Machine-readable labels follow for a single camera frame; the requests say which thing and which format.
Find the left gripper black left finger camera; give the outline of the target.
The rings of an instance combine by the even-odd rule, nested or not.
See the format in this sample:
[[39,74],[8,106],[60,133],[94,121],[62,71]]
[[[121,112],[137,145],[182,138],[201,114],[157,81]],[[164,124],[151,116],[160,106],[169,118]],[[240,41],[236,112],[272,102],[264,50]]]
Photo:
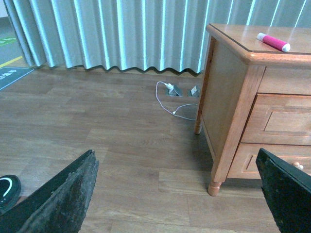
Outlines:
[[2,233],[77,233],[91,201],[99,162],[92,150],[0,217]]

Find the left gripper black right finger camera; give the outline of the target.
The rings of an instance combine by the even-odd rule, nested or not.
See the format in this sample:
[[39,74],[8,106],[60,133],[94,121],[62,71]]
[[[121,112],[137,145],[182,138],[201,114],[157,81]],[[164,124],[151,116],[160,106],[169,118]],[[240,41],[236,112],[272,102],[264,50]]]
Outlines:
[[311,231],[311,176],[259,149],[256,165],[262,192],[274,221],[282,233]]

